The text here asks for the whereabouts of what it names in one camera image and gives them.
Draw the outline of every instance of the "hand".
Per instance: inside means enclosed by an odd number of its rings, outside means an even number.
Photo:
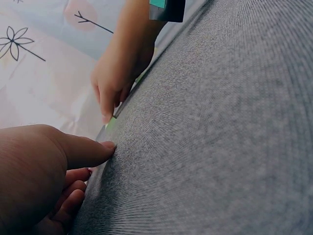
[[[150,64],[157,36],[166,25],[149,20],[149,11],[149,0],[126,0],[113,38],[91,75],[105,124]]]
[[[0,234],[66,235],[90,176],[82,167],[114,149],[45,125],[0,130]]]
[[[150,64],[154,50],[154,41],[132,52],[115,40],[98,61],[91,75],[91,84],[105,124],[110,121],[114,108],[126,100],[136,78]]]

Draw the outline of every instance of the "drawn flower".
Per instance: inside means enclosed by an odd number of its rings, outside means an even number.
[[[0,49],[0,59],[10,50],[11,56],[18,61],[19,55],[20,55],[20,49],[19,47],[23,48],[24,50],[30,52],[31,54],[37,56],[38,58],[45,61],[40,56],[34,54],[33,52],[29,51],[28,49],[24,48],[22,45],[33,43],[34,40],[30,38],[22,37],[26,32],[28,28],[22,28],[16,33],[14,32],[13,28],[10,26],[6,30],[6,38],[0,38],[0,46],[2,48]]]

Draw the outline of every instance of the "black object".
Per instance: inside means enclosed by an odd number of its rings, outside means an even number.
[[[150,20],[181,23],[185,5],[186,0],[165,0],[165,8],[150,4]]]

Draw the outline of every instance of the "gray knit fabric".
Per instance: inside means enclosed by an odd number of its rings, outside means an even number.
[[[73,235],[312,235],[313,1],[216,0],[118,117]]]

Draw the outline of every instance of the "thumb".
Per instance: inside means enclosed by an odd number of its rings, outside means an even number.
[[[98,143],[85,137],[64,134],[60,145],[67,158],[67,169],[95,167],[106,162],[115,152],[113,142]]]

